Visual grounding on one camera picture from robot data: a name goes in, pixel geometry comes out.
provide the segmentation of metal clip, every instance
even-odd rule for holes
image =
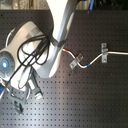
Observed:
[[[70,68],[73,70],[73,69],[77,66],[77,64],[78,64],[83,58],[84,58],[84,57],[82,56],[82,54],[79,53],[79,55],[75,58],[75,60],[73,60],[73,61],[71,62],[71,64],[69,65]]]
[[[101,57],[101,62],[102,63],[107,63],[107,55],[108,55],[108,48],[107,48],[107,43],[102,43],[101,44],[101,52],[102,52],[102,57]]]

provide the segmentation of circular component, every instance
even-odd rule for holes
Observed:
[[[15,69],[15,62],[9,52],[3,51],[0,53],[0,76],[8,80]]]
[[[3,69],[8,69],[9,62],[6,59],[2,59],[2,67]]]

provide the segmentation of gray surface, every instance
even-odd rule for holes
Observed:
[[[17,24],[33,20],[46,32],[52,27],[49,11],[0,11],[0,48],[7,34]],[[128,14],[121,12],[77,11],[65,48],[75,55],[82,53],[88,64],[101,53],[101,43],[110,51],[128,51]],[[72,58],[63,53],[57,73],[37,83],[44,99],[31,94],[24,105],[24,115],[16,114],[4,95],[0,104],[0,127],[4,128],[128,128],[128,56],[109,55],[87,69],[69,64]]]

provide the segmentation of screw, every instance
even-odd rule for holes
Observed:
[[[74,65],[73,65],[73,64],[71,64],[71,68],[72,68],[72,69],[74,68]]]
[[[104,59],[104,62],[107,62],[107,60],[106,60],[106,59]]]

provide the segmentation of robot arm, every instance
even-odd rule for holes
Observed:
[[[50,39],[49,49],[43,52],[39,62],[43,63],[47,53],[49,54],[47,61],[43,65],[37,63],[32,65],[37,74],[42,78],[50,78],[57,71],[64,46],[64,40],[68,35],[75,8],[79,1],[80,0],[47,0],[53,16],[54,29]],[[0,76],[2,79],[8,81],[13,73],[18,70],[11,79],[11,85],[16,89],[18,89],[19,81],[22,86],[27,82],[30,73],[30,67],[26,68],[25,66],[21,66],[19,68],[21,63],[17,58],[18,49],[26,40],[41,34],[43,33],[33,22],[27,22],[20,28],[15,29],[11,43],[0,51]],[[38,47],[40,42],[41,41],[38,40],[27,44],[24,48],[26,49],[26,53],[32,53],[32,51]],[[21,50],[19,51],[19,55],[22,62],[27,58]]]

